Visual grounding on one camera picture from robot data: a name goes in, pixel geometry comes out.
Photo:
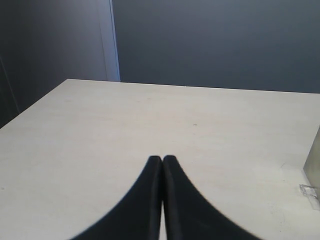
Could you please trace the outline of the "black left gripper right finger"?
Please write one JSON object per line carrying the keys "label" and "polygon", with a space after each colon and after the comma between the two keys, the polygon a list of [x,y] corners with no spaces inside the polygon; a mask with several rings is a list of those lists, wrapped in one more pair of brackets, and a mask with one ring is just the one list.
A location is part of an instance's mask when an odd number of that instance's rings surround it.
{"label": "black left gripper right finger", "polygon": [[178,159],[162,161],[163,206],[168,240],[257,240],[212,206],[190,181]]}

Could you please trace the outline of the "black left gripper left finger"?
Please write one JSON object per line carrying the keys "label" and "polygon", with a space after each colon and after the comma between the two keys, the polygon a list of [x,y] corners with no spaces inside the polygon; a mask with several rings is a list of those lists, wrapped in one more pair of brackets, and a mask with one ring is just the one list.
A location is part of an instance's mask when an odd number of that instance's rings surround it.
{"label": "black left gripper left finger", "polygon": [[74,240],[158,240],[163,201],[163,162],[148,158],[125,196]]}

